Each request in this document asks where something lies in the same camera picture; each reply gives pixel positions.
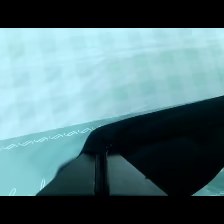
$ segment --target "black vertical strip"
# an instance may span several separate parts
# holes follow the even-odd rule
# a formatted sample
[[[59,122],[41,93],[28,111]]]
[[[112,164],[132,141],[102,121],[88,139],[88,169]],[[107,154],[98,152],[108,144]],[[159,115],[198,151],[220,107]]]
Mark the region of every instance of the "black vertical strip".
[[[107,153],[101,153],[96,155],[95,195],[109,196]]]

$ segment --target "teal fabric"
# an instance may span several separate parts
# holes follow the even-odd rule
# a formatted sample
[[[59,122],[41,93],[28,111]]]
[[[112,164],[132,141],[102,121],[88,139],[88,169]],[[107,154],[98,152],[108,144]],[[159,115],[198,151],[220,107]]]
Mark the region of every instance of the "teal fabric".
[[[218,28],[0,29],[0,195],[35,194],[80,150],[65,137],[68,149],[11,144],[223,95],[223,39]]]

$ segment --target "checkered fabric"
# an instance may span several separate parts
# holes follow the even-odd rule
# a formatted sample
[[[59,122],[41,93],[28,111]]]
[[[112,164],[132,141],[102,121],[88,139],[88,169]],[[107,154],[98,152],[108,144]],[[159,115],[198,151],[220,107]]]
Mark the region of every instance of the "checkered fabric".
[[[20,142],[15,137],[223,95],[223,61],[224,29],[0,29],[4,175],[13,175],[4,167],[13,163],[40,182],[36,158],[50,164],[66,151],[21,153],[14,146],[3,156]],[[6,187],[11,195],[18,194],[14,182]]]

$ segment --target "gingham cloth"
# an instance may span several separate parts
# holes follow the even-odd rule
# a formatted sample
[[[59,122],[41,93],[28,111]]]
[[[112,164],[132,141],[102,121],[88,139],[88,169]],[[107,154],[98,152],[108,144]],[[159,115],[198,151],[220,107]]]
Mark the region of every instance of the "gingham cloth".
[[[0,195],[80,150],[9,147],[28,134],[223,95],[223,61],[224,29],[0,29]]]

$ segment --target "teal surface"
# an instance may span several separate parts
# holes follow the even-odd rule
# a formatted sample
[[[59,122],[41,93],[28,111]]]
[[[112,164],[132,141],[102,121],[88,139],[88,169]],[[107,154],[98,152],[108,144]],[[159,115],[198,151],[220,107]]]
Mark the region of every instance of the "teal surface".
[[[223,95],[223,61],[218,28],[0,29],[0,195],[35,194],[77,155],[61,131]]]

